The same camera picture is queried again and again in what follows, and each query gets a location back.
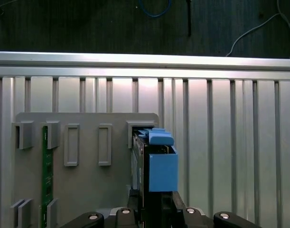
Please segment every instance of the metal slatted wall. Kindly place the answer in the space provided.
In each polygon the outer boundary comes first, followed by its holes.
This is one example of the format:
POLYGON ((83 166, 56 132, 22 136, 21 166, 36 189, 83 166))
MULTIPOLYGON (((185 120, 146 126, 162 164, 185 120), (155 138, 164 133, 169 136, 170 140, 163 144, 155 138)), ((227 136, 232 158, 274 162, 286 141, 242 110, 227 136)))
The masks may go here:
POLYGON ((187 205, 290 227, 290 80, 0 78, 2 228, 13 203, 9 142, 19 112, 157 113, 175 136, 187 205))

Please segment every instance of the rectangular slot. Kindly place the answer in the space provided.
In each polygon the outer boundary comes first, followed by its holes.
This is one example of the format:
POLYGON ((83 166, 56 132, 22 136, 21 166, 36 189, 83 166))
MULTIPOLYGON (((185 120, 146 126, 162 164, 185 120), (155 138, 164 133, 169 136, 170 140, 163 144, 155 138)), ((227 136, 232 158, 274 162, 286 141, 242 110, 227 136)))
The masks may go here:
POLYGON ((112 125, 100 124, 98 137, 99 137, 98 165, 100 166, 111 165, 112 125))
POLYGON ((18 207, 18 228, 28 228, 31 225, 31 202, 26 200, 18 207))
POLYGON ((47 206, 47 228, 57 225, 57 199, 53 199, 47 206))
POLYGON ((15 148, 19 149, 19 126, 15 126, 15 148))
POLYGON ((14 205, 11 206, 10 211, 11 211, 11 216, 13 216, 13 224, 14 227, 18 226, 18 207, 25 202, 24 199, 19 200, 16 202, 14 205))
POLYGON ((79 125, 68 124, 65 127, 64 165, 77 166, 79 162, 79 125))
POLYGON ((47 227, 47 206, 53 200, 53 150, 48 149, 48 126, 42 128, 42 186, 40 224, 47 227))

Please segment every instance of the gray plastic panel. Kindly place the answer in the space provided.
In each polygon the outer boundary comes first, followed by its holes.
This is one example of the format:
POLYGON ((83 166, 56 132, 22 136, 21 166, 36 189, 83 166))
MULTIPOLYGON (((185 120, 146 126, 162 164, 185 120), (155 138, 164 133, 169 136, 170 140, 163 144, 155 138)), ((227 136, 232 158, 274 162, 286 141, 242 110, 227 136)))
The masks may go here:
POLYGON ((57 200, 60 227, 77 216, 98 208, 115 208, 127 203, 127 187, 131 183, 131 152, 128 134, 133 126, 158 126, 156 114, 137 113, 20 113, 16 122, 33 121, 35 143, 32 148, 15 151, 14 201, 33 199, 32 228, 38 224, 41 203, 42 126, 59 122, 60 144, 54 148, 53 196, 57 200), (64 166, 68 126, 79 129, 79 165, 64 166), (112 126, 112 163, 99 165, 99 129, 112 126))

